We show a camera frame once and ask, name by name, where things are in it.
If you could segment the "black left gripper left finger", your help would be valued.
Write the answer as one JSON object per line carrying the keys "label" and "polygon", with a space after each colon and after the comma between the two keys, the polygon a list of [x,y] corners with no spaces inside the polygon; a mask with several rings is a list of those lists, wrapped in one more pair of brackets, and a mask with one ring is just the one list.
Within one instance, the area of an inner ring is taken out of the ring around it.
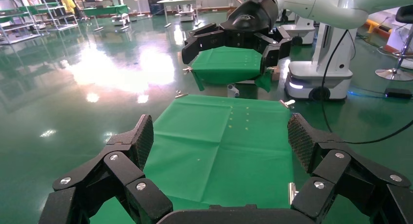
{"label": "black left gripper left finger", "polygon": [[144,174],[154,142],[152,117],[113,135],[103,150],[53,182],[41,224],[88,224],[102,205],[116,198],[136,224],[155,224],[173,211],[171,200]]}

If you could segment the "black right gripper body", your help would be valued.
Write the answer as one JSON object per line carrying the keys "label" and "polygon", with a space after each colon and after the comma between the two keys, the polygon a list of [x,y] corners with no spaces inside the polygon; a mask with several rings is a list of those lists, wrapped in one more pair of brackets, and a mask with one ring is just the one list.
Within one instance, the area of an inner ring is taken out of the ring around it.
{"label": "black right gripper body", "polygon": [[246,0],[219,25],[224,32],[224,46],[253,49],[262,54],[279,14],[277,0]]}

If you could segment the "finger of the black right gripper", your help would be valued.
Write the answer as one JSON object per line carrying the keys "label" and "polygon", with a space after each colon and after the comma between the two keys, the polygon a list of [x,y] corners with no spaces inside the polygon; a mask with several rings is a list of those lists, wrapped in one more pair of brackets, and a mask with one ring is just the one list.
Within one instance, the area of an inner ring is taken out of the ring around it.
{"label": "finger of the black right gripper", "polygon": [[280,59],[290,55],[292,38],[279,26],[268,34],[258,33],[258,53],[262,55],[260,72],[265,73],[268,67],[275,67]]}
{"label": "finger of the black right gripper", "polygon": [[189,32],[181,51],[184,64],[190,64],[201,51],[225,45],[225,32],[216,23],[210,23]]}

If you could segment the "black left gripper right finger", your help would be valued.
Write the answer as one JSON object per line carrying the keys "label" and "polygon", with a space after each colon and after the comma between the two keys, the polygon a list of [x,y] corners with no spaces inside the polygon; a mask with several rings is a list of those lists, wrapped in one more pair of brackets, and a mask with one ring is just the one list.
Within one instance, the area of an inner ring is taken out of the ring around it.
{"label": "black left gripper right finger", "polygon": [[337,134],[313,128],[299,113],[287,123],[288,143],[310,178],[292,209],[320,224],[343,196],[372,224],[413,221],[412,183],[404,175],[353,151]]}

